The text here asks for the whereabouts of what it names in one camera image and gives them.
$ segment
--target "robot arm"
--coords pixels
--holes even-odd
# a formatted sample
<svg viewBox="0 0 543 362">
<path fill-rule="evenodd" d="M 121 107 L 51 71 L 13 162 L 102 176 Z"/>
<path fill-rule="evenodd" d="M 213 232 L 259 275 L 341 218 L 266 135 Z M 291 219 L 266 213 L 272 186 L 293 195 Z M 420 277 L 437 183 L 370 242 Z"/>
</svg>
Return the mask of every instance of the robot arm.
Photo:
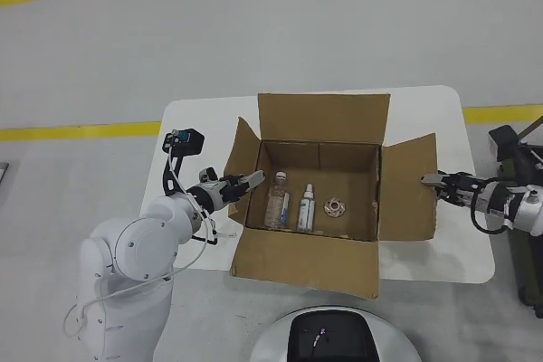
<svg viewBox="0 0 543 362">
<path fill-rule="evenodd" d="M 78 327 L 71 335 L 65 326 L 63 329 L 67 336 L 83 340 L 94 360 L 153 360 L 169 316 L 173 275 L 199 259 L 208 243 L 217 243 L 209 215 L 263 182 L 262 171 L 218 178 L 208 168 L 200 173 L 199 184 L 184 190 L 177 178 L 181 160 L 200 153 L 203 139 L 193 129 L 167 134 L 166 195 L 153 200 L 139 218 L 100 224 L 81 244 L 77 304 L 64 320 L 76 308 Z M 205 238 L 194 236 L 201 223 Z M 190 239 L 204 242 L 201 252 L 188 265 L 174 270 L 179 244 Z"/>
<path fill-rule="evenodd" d="M 497 177 L 484 179 L 465 173 L 424 175 L 421 181 L 433 186 L 440 199 L 470 207 L 473 224 L 484 233 L 515 228 L 533 236 L 543 234 L 542 186 L 505 186 L 506 180 Z M 501 217 L 503 226 L 497 230 L 483 229 L 476 223 L 475 211 Z"/>
</svg>

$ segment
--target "white spray bottle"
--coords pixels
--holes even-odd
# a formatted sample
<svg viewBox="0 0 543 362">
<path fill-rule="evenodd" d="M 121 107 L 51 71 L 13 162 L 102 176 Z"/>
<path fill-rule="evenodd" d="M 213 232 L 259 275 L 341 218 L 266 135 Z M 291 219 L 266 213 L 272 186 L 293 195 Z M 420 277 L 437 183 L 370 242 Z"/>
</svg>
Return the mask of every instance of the white spray bottle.
<svg viewBox="0 0 543 362">
<path fill-rule="evenodd" d="M 314 193 L 311 184 L 306 186 L 304 196 L 300 201 L 300 215 L 298 216 L 298 231 L 311 233 L 314 225 Z"/>
</svg>

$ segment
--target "white tabletop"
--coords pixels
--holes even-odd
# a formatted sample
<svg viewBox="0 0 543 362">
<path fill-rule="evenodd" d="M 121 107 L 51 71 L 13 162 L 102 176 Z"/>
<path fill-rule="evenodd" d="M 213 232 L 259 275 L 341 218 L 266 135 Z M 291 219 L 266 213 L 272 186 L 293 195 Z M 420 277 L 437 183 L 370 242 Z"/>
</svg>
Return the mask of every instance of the white tabletop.
<svg viewBox="0 0 543 362">
<path fill-rule="evenodd" d="M 474 174 L 461 102 L 452 88 L 430 86 L 335 93 L 390 93 L 385 146 L 436 133 L 439 169 L 445 172 L 465 171 Z M 193 128 L 205 135 L 201 155 L 186 157 L 181 168 L 181 182 L 184 186 L 192 186 L 198 182 L 199 171 L 206 167 L 213 167 L 218 175 L 223 173 L 232 149 L 239 116 L 259 135 L 255 96 L 178 100 L 169 104 L 161 123 L 141 210 L 145 209 L 154 197 L 163 195 L 161 177 L 167 155 L 162 151 L 161 145 L 168 131 Z M 236 232 L 238 236 L 241 234 L 243 227 L 229 219 L 226 210 L 215 213 L 214 219 L 217 229 L 222 233 Z M 484 217 L 478 215 L 478 220 L 480 225 L 486 226 Z M 488 281 L 495 271 L 489 236 L 478 232 L 472 226 L 468 209 L 439 202 L 436 222 L 436 233 L 430 241 L 380 242 L 380 277 L 406 281 Z M 218 245 L 208 246 L 193 268 L 229 270 L 238 236 L 221 239 Z M 195 241 L 181 245 L 176 266 L 190 262 L 201 246 L 200 242 Z"/>
</svg>

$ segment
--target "yellow stripe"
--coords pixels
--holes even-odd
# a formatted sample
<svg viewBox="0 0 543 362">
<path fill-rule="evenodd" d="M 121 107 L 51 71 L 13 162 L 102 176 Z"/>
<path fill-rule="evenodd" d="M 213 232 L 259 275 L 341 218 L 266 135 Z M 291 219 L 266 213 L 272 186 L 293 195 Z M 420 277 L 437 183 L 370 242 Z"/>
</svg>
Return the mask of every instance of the yellow stripe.
<svg viewBox="0 0 543 362">
<path fill-rule="evenodd" d="M 462 113 L 468 124 L 531 122 L 543 115 L 543 104 L 466 108 Z M 44 129 L 0 129 L 0 141 L 157 136 L 160 128 L 160 121 L 152 121 Z"/>
<path fill-rule="evenodd" d="M 50 129 L 0 129 L 0 141 L 156 136 L 161 122 L 117 123 Z"/>
<path fill-rule="evenodd" d="M 0 0 L 0 7 L 31 3 L 36 0 Z"/>
<path fill-rule="evenodd" d="M 543 104 L 462 109 L 465 123 L 531 122 L 543 115 Z"/>
</svg>

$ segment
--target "plastic bottle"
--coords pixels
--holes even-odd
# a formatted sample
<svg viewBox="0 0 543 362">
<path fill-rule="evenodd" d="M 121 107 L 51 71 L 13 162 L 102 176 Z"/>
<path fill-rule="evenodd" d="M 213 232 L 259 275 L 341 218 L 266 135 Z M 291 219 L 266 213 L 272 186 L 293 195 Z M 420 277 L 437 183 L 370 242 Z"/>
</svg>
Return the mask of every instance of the plastic bottle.
<svg viewBox="0 0 543 362">
<path fill-rule="evenodd" d="M 312 191 L 312 185 L 306 186 L 304 196 L 300 201 L 300 215 L 298 216 L 298 231 L 304 233 L 311 233 L 314 225 L 314 208 L 316 201 L 314 201 L 314 193 Z"/>
<path fill-rule="evenodd" d="M 268 205 L 263 224 L 271 229 L 281 229 L 288 224 L 288 204 L 290 194 L 286 192 L 286 174 L 275 174 L 275 183 L 268 192 Z"/>
</svg>

